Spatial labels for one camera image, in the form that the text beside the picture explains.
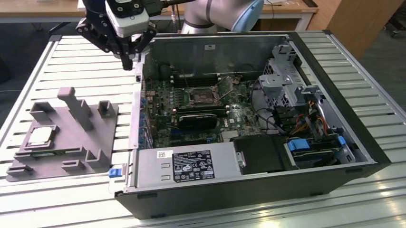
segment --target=floor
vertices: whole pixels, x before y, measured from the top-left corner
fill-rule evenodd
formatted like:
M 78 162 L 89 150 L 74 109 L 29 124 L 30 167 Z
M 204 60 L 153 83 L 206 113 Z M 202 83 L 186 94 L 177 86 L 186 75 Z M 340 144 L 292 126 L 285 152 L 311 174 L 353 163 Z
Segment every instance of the floor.
M 17 99 L 30 71 L 47 42 L 46 31 L 55 23 L 41 24 L 42 30 L 35 31 L 30 24 L 0 24 L 0 31 L 7 36 L 0 36 L 0 58 L 11 71 L 11 78 L 0 84 L 0 125 Z M 76 35 L 74 23 L 68 25 L 55 34 Z M 160 31 L 172 31 L 169 21 L 158 21 Z M 375 42 L 365 51 L 360 64 L 375 77 L 393 100 L 406 109 L 406 36 L 389 38 L 381 31 Z

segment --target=motherboard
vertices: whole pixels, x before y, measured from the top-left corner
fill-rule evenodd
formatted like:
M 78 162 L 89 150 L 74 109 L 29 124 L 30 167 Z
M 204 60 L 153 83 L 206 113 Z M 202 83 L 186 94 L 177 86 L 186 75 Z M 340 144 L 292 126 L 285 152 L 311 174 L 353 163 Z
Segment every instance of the motherboard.
M 228 142 L 263 132 L 249 104 L 252 81 L 213 75 L 146 80 L 153 147 Z

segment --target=barcode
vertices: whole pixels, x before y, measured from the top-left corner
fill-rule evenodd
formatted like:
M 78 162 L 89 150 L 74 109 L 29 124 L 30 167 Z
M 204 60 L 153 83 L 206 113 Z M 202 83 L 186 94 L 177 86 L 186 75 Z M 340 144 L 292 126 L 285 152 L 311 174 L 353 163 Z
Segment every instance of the barcode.
M 173 151 L 157 151 L 156 157 L 157 158 L 170 158 Z

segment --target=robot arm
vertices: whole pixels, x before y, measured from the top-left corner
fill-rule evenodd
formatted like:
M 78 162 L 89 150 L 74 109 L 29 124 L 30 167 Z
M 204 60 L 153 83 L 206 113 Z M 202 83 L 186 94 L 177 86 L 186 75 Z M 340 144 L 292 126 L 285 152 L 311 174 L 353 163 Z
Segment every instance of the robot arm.
M 249 31 L 261 13 L 263 0 L 196 0 L 186 3 L 181 33 L 214 33 L 216 26 L 232 32 Z
M 230 31 L 248 31 L 261 11 L 263 0 L 82 0 L 86 16 L 77 33 L 102 50 L 121 59 L 122 69 L 132 69 L 132 59 L 156 35 L 149 17 L 170 5 L 188 3 L 186 26 L 217 24 Z M 130 36 L 141 34 L 132 40 Z
M 156 35 L 149 17 L 173 4 L 193 0 L 82 0 L 86 17 L 76 27 L 77 33 L 104 52 L 121 59 L 122 69 L 132 69 L 132 59 Z M 141 34 L 132 41 L 130 36 Z

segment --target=circuit board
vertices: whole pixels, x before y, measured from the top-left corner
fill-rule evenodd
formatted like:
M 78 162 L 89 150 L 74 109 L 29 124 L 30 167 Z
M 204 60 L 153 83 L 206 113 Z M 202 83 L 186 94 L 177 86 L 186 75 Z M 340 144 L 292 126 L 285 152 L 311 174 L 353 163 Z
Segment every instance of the circuit board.
M 228 140 L 222 135 L 241 136 L 260 133 L 260 126 L 248 102 L 252 81 L 238 77 L 221 76 L 214 86 L 173 87 L 169 81 L 149 80 L 146 101 L 152 120 L 153 147 L 205 144 Z M 173 126 L 173 110 L 205 105 L 226 107 L 226 116 L 216 119 L 213 129 L 181 130 Z

